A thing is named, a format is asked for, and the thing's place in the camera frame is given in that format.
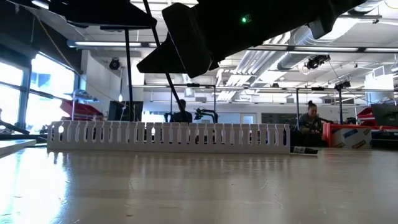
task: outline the white plastic barrier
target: white plastic barrier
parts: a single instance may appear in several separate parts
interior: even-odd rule
[[[50,150],[288,154],[290,131],[288,124],[56,121],[49,126],[47,147]]]

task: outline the black metal pole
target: black metal pole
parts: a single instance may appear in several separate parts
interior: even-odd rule
[[[299,117],[300,117],[300,105],[299,105],[299,89],[296,88],[296,108],[297,108],[297,128],[300,127],[299,125]]]
[[[340,124],[343,124],[343,102],[341,101],[341,89],[337,89],[338,91],[338,101],[340,106]]]
[[[127,77],[129,79],[129,121],[133,121],[133,117],[132,117],[132,83],[131,83],[131,61],[130,61],[129,29],[125,29],[124,30],[124,37],[126,39]]]
[[[152,17],[152,13],[150,12],[148,0],[143,0],[143,2],[144,2],[144,6],[145,6],[145,10],[146,10],[147,14]],[[154,34],[156,46],[160,47],[160,40],[159,40],[159,36],[157,35],[155,24],[151,24],[150,28],[152,29],[152,33]],[[184,118],[184,120],[187,120],[188,119],[188,115],[185,113],[184,107],[181,104],[181,101],[180,101],[180,98],[178,97],[177,91],[175,91],[175,88],[174,88],[174,85],[173,85],[173,81],[172,81],[172,79],[170,77],[170,73],[169,72],[165,72],[165,74],[166,74],[167,83],[169,83],[170,89],[172,90],[174,98],[177,101],[178,108],[182,112],[182,117]]]
[[[170,113],[173,113],[173,92],[170,91]]]
[[[216,86],[214,86],[214,112],[216,112]]]

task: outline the black monitor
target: black monitor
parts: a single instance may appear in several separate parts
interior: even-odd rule
[[[108,121],[129,121],[129,109],[132,108],[133,121],[141,121],[143,101],[133,101],[129,106],[128,101],[111,101],[109,104]]]
[[[374,104],[371,106],[378,126],[398,127],[398,106],[386,104]]]

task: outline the woman with bun hair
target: woman with bun hair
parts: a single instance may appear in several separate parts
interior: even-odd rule
[[[321,134],[322,120],[318,116],[318,107],[312,103],[312,100],[308,102],[307,112],[301,114],[298,118],[298,130],[302,134]]]

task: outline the table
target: table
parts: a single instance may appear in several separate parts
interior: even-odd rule
[[[0,223],[395,223],[398,152],[47,152],[0,159]]]

